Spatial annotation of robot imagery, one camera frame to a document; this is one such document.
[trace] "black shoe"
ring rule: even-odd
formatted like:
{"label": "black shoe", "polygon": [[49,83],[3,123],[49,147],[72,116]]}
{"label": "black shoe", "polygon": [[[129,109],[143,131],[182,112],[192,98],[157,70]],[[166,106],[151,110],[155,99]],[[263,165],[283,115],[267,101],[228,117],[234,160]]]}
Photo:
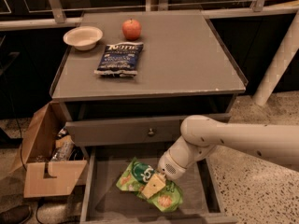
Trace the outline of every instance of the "black shoe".
{"label": "black shoe", "polygon": [[29,205],[18,205],[6,212],[0,213],[0,224],[22,224],[32,215]]}

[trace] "drawer handle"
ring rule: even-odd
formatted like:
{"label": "drawer handle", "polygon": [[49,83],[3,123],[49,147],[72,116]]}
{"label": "drawer handle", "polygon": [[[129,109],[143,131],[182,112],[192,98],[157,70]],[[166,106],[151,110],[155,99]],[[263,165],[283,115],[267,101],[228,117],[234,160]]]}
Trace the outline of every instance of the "drawer handle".
{"label": "drawer handle", "polygon": [[156,134],[156,131],[152,128],[149,128],[148,137],[153,137]]}

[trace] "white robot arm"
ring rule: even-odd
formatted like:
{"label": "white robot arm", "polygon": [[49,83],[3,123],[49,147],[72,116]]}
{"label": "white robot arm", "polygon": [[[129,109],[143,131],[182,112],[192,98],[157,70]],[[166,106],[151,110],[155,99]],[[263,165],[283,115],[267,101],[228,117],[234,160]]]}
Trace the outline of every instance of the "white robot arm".
{"label": "white robot arm", "polygon": [[181,124],[181,137],[160,158],[158,171],[169,180],[180,178],[196,161],[217,145],[236,150],[262,150],[272,155],[298,157],[299,127],[287,125],[232,124],[205,116],[189,116]]}

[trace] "floor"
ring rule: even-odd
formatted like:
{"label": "floor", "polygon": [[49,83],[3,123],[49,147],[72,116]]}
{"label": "floor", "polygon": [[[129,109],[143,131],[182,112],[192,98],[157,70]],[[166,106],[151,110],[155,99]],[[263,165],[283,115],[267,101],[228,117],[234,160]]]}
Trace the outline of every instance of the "floor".
{"label": "floor", "polygon": [[[239,96],[230,122],[299,125],[298,104],[299,91],[272,94],[263,107],[254,104],[250,96]],[[21,137],[30,120],[19,119],[21,134],[16,120],[0,120],[0,127],[10,137]],[[9,172],[17,147],[0,146],[0,212],[27,203],[34,210],[29,224],[78,221],[83,187],[75,188],[70,196],[44,199],[37,221],[40,200],[23,198],[25,170]],[[298,163],[283,167],[228,147],[218,147],[209,160],[227,216],[234,216],[243,224],[299,223]]]}

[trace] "white pole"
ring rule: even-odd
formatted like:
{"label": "white pole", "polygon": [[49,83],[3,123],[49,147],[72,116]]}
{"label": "white pole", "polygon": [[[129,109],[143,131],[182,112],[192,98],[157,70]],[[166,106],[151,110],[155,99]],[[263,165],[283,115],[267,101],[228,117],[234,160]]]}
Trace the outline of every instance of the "white pole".
{"label": "white pole", "polygon": [[287,34],[285,34],[271,64],[265,72],[257,91],[252,96],[252,100],[255,104],[263,106],[267,102],[298,49],[299,10],[294,17]]}

